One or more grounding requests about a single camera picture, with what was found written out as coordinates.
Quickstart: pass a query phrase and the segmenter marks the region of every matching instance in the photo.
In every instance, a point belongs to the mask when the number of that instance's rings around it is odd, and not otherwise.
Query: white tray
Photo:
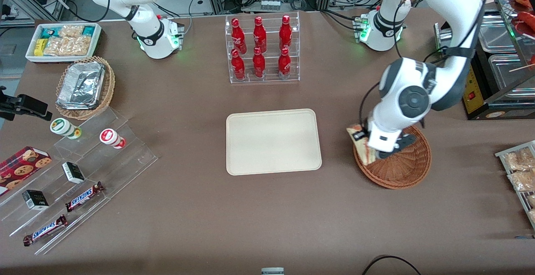
[[[91,43],[89,43],[89,49],[87,50],[87,54],[85,56],[34,56],[35,43],[37,43],[37,40],[41,37],[43,30],[46,28],[57,28],[63,25],[83,25],[86,27],[95,27],[95,31],[93,31],[93,35],[91,37]],[[82,60],[84,58],[90,58],[93,56],[93,53],[95,52],[95,49],[97,47],[97,42],[99,41],[100,33],[101,33],[101,26],[99,26],[97,23],[88,23],[88,22],[71,23],[69,22],[69,23],[39,24],[35,28],[32,41],[30,42],[30,45],[28,46],[28,50],[26,51],[26,58],[28,59],[28,61],[31,61],[34,63],[74,62],[74,61]]]
[[[321,167],[311,109],[237,113],[227,117],[227,172],[233,176]]]

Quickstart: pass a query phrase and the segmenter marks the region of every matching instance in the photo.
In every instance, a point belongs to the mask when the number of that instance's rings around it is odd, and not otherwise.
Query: small black box
[[[45,210],[48,208],[48,202],[44,198],[42,191],[32,191],[29,189],[23,192],[23,198],[30,209]]]
[[[85,178],[84,175],[82,175],[82,171],[80,171],[78,165],[67,161],[61,166],[63,167],[65,176],[67,176],[67,180],[76,184],[84,183]]]

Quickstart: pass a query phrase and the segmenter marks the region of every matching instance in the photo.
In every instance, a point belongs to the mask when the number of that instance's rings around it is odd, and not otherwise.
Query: aluminum foil container
[[[95,109],[99,106],[105,71],[99,62],[69,67],[56,104],[63,109]]]

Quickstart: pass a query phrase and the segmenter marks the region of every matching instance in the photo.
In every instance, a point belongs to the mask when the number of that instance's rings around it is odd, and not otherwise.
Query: robotic arm
[[[183,27],[156,16],[148,5],[156,0],[93,0],[128,21],[138,35],[141,49],[153,59],[162,59],[182,48]]]
[[[462,98],[479,25],[482,0],[426,0],[451,26],[452,48],[444,67],[401,58],[386,68],[380,81],[381,102],[367,120],[369,147],[392,152],[402,130],[420,121],[430,109],[442,111]],[[375,50],[388,50],[394,45],[393,34],[410,9],[410,0],[383,0],[381,9],[370,12],[369,27],[363,31],[365,43]]]

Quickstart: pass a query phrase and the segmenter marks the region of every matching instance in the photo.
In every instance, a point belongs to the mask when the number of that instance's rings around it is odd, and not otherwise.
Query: red and white bottle
[[[238,81],[243,81],[245,79],[245,64],[243,63],[243,59],[239,56],[239,52],[235,48],[231,50],[231,54],[231,64],[234,76]]]
[[[292,45],[292,27],[290,27],[290,16],[288,15],[283,16],[283,25],[280,26],[279,39],[280,50],[290,48],[290,45]]]
[[[237,48],[240,54],[245,54],[247,52],[247,45],[245,45],[245,33],[243,33],[243,29],[239,27],[239,20],[237,18],[233,18],[231,20],[231,24],[232,42],[234,44],[234,48]]]
[[[292,60],[288,56],[288,48],[283,48],[280,51],[280,57],[279,57],[279,78],[280,79],[288,79],[290,76],[290,63]]]
[[[255,38],[255,46],[259,47],[262,53],[268,50],[268,38],[266,36],[266,29],[264,24],[262,24],[262,17],[255,17],[255,30],[252,32],[252,35]]]
[[[255,76],[262,79],[266,73],[266,59],[258,46],[255,48],[255,56],[252,58],[252,64],[255,67]]]
[[[109,144],[115,149],[122,149],[126,145],[126,140],[119,136],[113,129],[105,129],[102,131],[100,140],[104,144]]]

